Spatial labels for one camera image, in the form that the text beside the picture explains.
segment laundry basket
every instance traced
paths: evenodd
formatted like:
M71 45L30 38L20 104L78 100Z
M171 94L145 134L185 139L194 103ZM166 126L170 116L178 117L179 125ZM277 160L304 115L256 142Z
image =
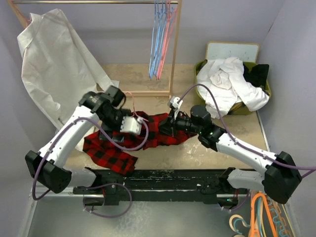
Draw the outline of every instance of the laundry basket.
M199 69L201 68L201 65L202 65L203 62L204 61L201 61L201 62L199 62L199 63L197 63L195 65L195 70L194 70L195 83L197 83L197 74L199 73ZM249 72L251 72L251 69L254 66L257 65L256 63L253 63L253 62L243 62L243 63L249 69ZM264 91L267 92L269 97L271 97L271 90L270 90L270 86L269 86L268 80L267 80L267 83L266 83L266 87L264 88ZM196 92L197 92L197 95L201 98L201 103L205 104L204 99L201 97L201 95L198 92L198 87L197 86L196 86ZM238 103L234 104L232 106L232 108L230 109L230 111L228 112L229 115L249 115L251 113L252 112L249 111L249 109L247 108L247 106L245 106L245 104L243 102L238 102Z

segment white wall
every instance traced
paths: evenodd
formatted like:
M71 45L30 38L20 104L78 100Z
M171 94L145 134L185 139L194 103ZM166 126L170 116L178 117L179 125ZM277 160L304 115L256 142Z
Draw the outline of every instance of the white wall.
M6 237L17 236L31 189L25 154L43 146L54 132L21 80L16 40L21 31L7 3L0 1L0 235Z
M259 54L270 64L270 102L260 111L269 145L296 165L316 166L316 1L287 0ZM315 236L316 173L293 194L305 237Z
M261 44L284 0L183 0L177 63L205 58L209 41ZM21 4L25 15L62 9L101 64L149 63L153 5ZM167 62L171 62L173 41Z

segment clothes rack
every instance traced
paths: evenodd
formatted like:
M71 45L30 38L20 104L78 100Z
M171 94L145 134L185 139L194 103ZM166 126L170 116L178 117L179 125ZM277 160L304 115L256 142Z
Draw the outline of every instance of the clothes rack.
M25 21L26 17L22 14L21 10L17 4L155 4L155 1L31 1L31 0L6 0L12 11L22 24L24 28L27 27ZM169 97L172 96L172 87L173 87L173 77L174 77L174 68L176 62L177 54L177 45L178 45L178 36L179 36L179 27L180 27L180 17L181 17L181 8L182 0L171 1L171 4L177 4L177 22L176 22L176 31L174 38L174 47L173 47L173 57L172 57L172 67L171 67L171 76L169 79L169 90L143 90L143 91L131 91L135 97Z

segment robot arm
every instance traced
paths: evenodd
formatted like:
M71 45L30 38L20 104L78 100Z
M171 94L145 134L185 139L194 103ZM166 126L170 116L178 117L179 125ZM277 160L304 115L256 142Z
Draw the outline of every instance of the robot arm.
M130 110L118 108L122 100L125 101L126 96L113 86L104 93L89 92L85 94L72 117L58 134L39 152L29 151L26 155L26 163L31 176L34 178L38 173L37 180L55 193L60 193L68 186L94 186L97 176L93 170L88 168L70 170L65 167L65 163L79 140L93 126L87 120L93 122L101 120L113 131L140 134L141 121L130 117ZM299 172L264 159L262 156L242 148L235 141L281 163L295 165L289 154L281 152L277 155L258 149L234 136L232 139L226 130L212 123L205 106L193 106L189 117L180 111L182 101L179 101L178 97L171 98L169 106L172 110L168 118L159 124L160 133L171 136L181 130L198 134L199 141L205 147L231 155L254 168L254 171L228 168L220 177L223 187L265 191L275 201L287 202L302 180ZM59 140L52 148L51 145L56 142L56 138Z
M140 134L141 122L129 116L130 110L118 108L122 100L126 100L125 94L114 86L109 87L104 93L89 92L85 94L71 118L55 137L37 153L33 151L27 153L25 159L31 176L35 177L40 162L49 152L38 176L40 183L54 193L60 193L67 186L90 187L96 178L94 172L86 168L67 168L65 167L66 160L79 140L93 126L90 121L98 122L101 120L112 131ZM78 118L87 118L90 121L76 121ZM51 144L58 137L60 139L51 149Z
M281 152L279 155L261 150L242 140L234 139L228 132L213 124L205 106L195 105L191 116L180 112L180 98L172 97L169 102L171 112L166 120L159 124L159 130L166 135L173 135L179 130L198 134L198 140L207 148L235 157L253 167L255 171L229 168L221 177L222 185L233 188L246 188L266 192L273 200L286 203L300 184L302 177L298 170L285 168L264 157L270 157L284 164L295 166L292 157Z

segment white jacket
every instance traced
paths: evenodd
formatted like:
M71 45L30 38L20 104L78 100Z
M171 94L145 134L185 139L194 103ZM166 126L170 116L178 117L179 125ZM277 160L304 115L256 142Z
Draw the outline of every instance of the white jacket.
M31 13L31 24L18 36L22 81L34 103L59 130L79 100L98 83L112 82L79 38L63 11ZM76 147L82 150L83 139Z

